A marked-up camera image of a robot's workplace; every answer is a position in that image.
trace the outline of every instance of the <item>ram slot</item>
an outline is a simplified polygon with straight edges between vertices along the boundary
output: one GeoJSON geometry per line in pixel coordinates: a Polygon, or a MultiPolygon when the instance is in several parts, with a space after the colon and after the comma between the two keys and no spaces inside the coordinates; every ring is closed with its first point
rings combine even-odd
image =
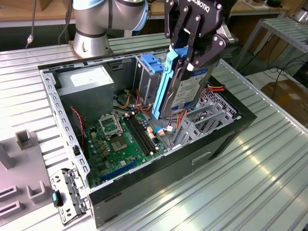
{"type": "Polygon", "coordinates": [[[150,138],[144,133],[134,118],[125,119],[125,123],[145,155],[150,155],[150,152],[154,153],[156,151],[150,138]]]}

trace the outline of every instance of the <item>aluminum workbench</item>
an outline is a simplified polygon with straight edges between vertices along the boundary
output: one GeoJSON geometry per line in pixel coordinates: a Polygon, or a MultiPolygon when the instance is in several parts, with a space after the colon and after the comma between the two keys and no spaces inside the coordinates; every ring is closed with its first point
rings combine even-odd
{"type": "Polygon", "coordinates": [[[262,28],[267,29],[269,33],[267,33],[267,35],[260,42],[254,54],[257,54],[265,46],[266,42],[273,34],[277,35],[293,46],[293,49],[291,49],[287,57],[290,57],[290,55],[296,49],[299,49],[303,53],[308,52],[308,25],[303,25],[292,18],[261,19],[245,43],[241,53],[239,54],[239,58],[235,65],[236,69],[241,64],[251,44],[258,36],[262,28]]]}
{"type": "MultiPolygon", "coordinates": [[[[112,39],[115,52],[169,43],[163,34],[112,39]]],[[[0,141],[28,129],[48,174],[71,167],[37,65],[75,59],[68,45],[0,53],[0,141]]],[[[302,230],[308,223],[308,130],[223,60],[213,76],[257,119],[206,166],[100,230],[302,230]]],[[[63,227],[49,204],[0,230],[95,230],[90,213],[63,227]]]]}

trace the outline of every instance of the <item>motherboard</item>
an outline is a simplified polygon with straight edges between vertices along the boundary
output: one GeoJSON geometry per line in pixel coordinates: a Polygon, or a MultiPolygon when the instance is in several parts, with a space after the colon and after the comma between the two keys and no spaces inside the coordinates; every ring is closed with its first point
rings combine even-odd
{"type": "Polygon", "coordinates": [[[100,120],[86,128],[84,133],[87,137],[87,162],[91,169],[87,175],[90,188],[167,152],[142,113],[100,120]],[[122,134],[110,135],[109,132],[117,126],[122,134]]]}

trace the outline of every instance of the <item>cardboard box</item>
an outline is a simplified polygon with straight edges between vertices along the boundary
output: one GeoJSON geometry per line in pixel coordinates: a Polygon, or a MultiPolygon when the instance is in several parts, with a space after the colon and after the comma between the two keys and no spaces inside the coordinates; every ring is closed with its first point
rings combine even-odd
{"type": "MultiPolygon", "coordinates": [[[[261,91],[270,98],[273,95],[275,82],[265,85],[261,91]]],[[[291,80],[278,81],[273,100],[308,128],[308,91],[304,91],[291,80]]]]}
{"type": "MultiPolygon", "coordinates": [[[[37,0],[36,11],[43,11],[52,0],[37,0]]],[[[33,10],[34,0],[0,0],[0,5],[13,6],[26,10],[33,10]]]]}

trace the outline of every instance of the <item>circuit board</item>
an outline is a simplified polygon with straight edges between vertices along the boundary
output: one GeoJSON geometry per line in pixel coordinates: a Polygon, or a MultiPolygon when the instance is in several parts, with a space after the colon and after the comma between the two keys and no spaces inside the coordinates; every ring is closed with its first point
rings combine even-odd
{"type": "MultiPolygon", "coordinates": [[[[143,114],[136,114],[134,119],[138,121],[141,128],[150,127],[143,114]]],[[[145,154],[126,125],[125,120],[119,118],[119,122],[123,135],[113,136],[110,139],[105,137],[99,122],[84,130],[88,138],[89,155],[87,162],[90,166],[90,173],[87,178],[91,188],[100,185],[104,180],[111,179],[167,152],[160,138],[156,137],[155,141],[151,140],[156,151],[153,154],[145,154]]],[[[142,132],[149,136],[147,130],[144,129],[142,132]]]]}

